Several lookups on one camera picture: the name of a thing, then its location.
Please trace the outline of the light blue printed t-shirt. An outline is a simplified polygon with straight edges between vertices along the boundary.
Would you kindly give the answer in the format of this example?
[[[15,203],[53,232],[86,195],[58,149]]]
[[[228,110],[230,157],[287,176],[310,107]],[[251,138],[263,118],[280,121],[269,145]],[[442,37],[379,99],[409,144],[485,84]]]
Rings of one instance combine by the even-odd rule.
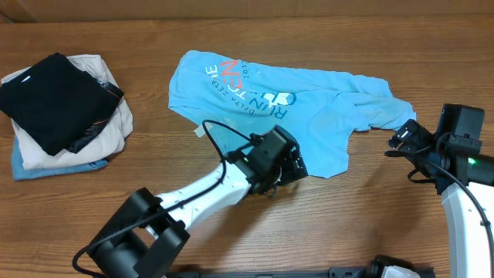
[[[208,124],[222,152],[276,125],[295,137],[309,175],[348,169],[354,131],[397,130],[417,117],[386,80],[346,72],[268,66],[191,50],[169,83],[168,106],[198,126]]]

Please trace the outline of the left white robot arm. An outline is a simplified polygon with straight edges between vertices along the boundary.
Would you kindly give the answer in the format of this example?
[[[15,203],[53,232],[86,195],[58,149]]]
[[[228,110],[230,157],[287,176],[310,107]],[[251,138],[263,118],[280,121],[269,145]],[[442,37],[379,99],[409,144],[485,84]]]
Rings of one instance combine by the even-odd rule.
[[[85,253],[99,277],[163,277],[190,238],[190,229],[247,195],[264,195],[307,176],[296,143],[247,144],[228,152],[210,174],[173,192],[134,192]]]

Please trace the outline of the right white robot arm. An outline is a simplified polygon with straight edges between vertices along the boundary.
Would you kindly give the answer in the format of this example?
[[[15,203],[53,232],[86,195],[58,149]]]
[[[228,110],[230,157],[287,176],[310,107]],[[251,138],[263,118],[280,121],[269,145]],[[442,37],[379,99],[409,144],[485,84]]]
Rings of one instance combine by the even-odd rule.
[[[441,196],[448,225],[451,277],[493,276],[493,158],[453,148],[456,136],[440,137],[408,120],[384,153],[414,165],[408,180],[431,183]]]

